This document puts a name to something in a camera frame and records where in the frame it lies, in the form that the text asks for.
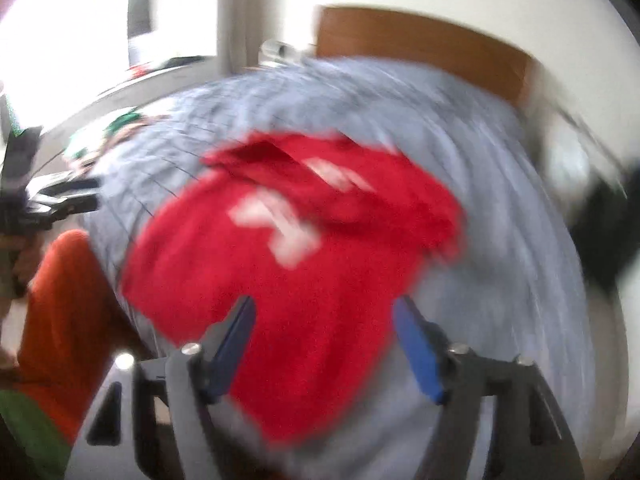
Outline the person's left hand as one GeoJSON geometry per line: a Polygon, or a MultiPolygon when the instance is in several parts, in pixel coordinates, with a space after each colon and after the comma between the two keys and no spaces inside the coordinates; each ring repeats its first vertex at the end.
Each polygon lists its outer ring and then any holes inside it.
{"type": "Polygon", "coordinates": [[[7,252],[16,252],[17,257],[12,264],[12,275],[23,292],[35,277],[43,255],[44,237],[42,233],[29,236],[2,235],[1,248],[7,252]]]}

